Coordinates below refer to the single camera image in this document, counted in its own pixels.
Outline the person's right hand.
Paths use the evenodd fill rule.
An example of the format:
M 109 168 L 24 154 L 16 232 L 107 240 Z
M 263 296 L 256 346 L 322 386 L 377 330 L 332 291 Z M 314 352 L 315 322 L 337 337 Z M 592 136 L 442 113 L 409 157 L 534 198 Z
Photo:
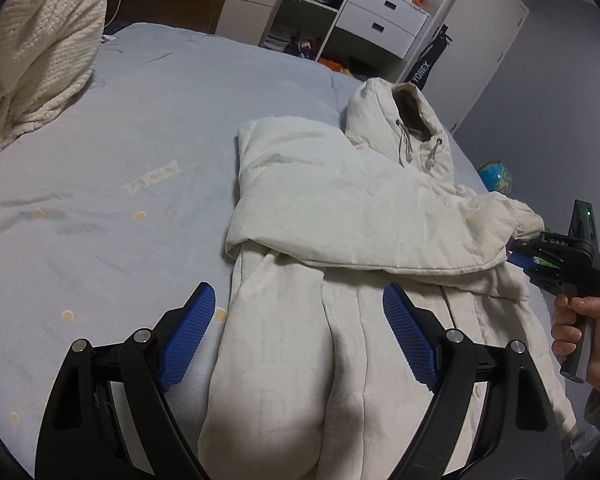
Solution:
M 576 327 L 578 315 L 594 321 L 590 359 L 586 371 L 586 382 L 600 393 L 600 298 L 573 297 L 558 295 L 554 300 L 554 324 L 550 334 L 553 337 L 552 351 L 556 359 L 562 362 L 577 349 L 581 340 L 581 331 Z

